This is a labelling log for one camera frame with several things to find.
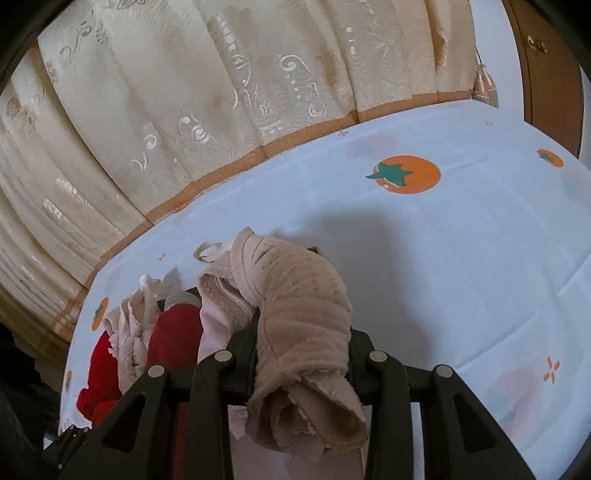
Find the orange fruit pattern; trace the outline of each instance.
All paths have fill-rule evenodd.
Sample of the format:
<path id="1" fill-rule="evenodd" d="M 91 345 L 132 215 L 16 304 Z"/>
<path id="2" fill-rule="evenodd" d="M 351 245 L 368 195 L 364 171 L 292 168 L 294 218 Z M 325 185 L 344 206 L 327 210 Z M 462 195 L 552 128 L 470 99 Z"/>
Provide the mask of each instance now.
<path id="1" fill-rule="evenodd" d="M 382 160 L 367 176 L 393 193 L 421 193 L 433 188 L 441 180 L 441 171 L 424 158 L 397 155 Z"/>
<path id="2" fill-rule="evenodd" d="M 105 297 L 99 307 L 96 309 L 95 316 L 92 319 L 92 331 L 94 332 L 100 324 L 103 322 L 103 317 L 107 311 L 107 307 L 109 306 L 109 297 Z"/>
<path id="3" fill-rule="evenodd" d="M 538 155 L 542 160 L 548 162 L 553 167 L 562 168 L 564 166 L 562 158 L 560 158 L 557 154 L 552 153 L 550 150 L 540 149 L 538 150 Z"/>

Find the bedsheet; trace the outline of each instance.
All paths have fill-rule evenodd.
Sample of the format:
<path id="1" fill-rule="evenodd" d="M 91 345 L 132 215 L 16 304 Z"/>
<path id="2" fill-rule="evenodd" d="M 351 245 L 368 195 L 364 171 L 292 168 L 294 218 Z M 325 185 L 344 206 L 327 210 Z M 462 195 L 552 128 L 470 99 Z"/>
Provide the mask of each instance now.
<path id="1" fill-rule="evenodd" d="M 117 255 L 74 332 L 62 427 L 88 425 L 76 397 L 102 333 L 95 314 L 142 274 L 163 279 L 162 295 L 193 287 L 203 268 L 195 248 L 231 241 L 247 225 L 319 246 L 345 281 L 355 328 L 407 365 L 451 365 L 538 479 L 563 473 L 591 430 L 591 171 L 532 126 L 473 100 L 286 151 Z M 415 445 L 422 478 L 419 433 Z"/>

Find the orange flower print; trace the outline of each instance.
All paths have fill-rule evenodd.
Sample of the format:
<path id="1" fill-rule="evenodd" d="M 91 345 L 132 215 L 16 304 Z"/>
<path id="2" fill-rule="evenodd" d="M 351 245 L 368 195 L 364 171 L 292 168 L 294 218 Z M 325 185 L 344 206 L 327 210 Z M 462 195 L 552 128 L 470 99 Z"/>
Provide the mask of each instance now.
<path id="1" fill-rule="evenodd" d="M 544 381 L 547 382 L 548 380 L 552 380 L 552 383 L 555 383 L 556 376 L 554 375 L 554 372 L 556 372 L 560 368 L 560 362 L 556 362 L 555 364 L 553 364 L 552 359 L 550 357 L 546 359 L 546 362 L 548 363 L 548 368 L 550 369 L 550 371 L 544 374 Z"/>

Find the curtain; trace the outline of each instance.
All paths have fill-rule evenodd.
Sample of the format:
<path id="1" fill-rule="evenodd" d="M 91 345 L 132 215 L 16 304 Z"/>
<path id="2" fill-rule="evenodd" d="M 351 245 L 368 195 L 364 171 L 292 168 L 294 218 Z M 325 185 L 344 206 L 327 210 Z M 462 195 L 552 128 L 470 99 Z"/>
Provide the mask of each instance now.
<path id="1" fill-rule="evenodd" d="M 468 0 L 76 0 L 0 95 L 0 318 L 62 358 L 153 224 L 296 145 L 469 98 L 475 52 Z"/>

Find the metal rivet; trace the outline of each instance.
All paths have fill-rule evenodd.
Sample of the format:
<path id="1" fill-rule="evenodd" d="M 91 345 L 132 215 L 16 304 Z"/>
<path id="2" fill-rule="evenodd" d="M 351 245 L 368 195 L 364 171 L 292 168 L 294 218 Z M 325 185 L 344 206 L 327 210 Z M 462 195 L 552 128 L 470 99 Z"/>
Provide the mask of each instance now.
<path id="1" fill-rule="evenodd" d="M 443 378 L 451 378 L 453 375 L 453 368 L 448 365 L 439 365 L 435 371 L 437 372 L 437 375 Z"/>
<path id="2" fill-rule="evenodd" d="M 162 365 L 152 365 L 148 368 L 148 375 L 152 378 L 162 377 L 164 375 L 164 367 Z"/>
<path id="3" fill-rule="evenodd" d="M 382 352 L 381 350 L 374 350 L 373 352 L 371 352 L 369 354 L 369 358 L 371 360 L 373 360 L 374 362 L 385 362 L 388 358 L 388 355 L 386 355 L 384 352 Z"/>
<path id="4" fill-rule="evenodd" d="M 546 47 L 546 44 L 539 38 L 534 38 L 531 35 L 528 35 L 527 44 L 532 50 L 538 51 L 540 53 L 548 53 L 548 47 Z"/>
<path id="5" fill-rule="evenodd" d="M 229 350 L 220 350 L 213 356 L 218 362 L 227 362 L 232 358 L 232 352 Z"/>

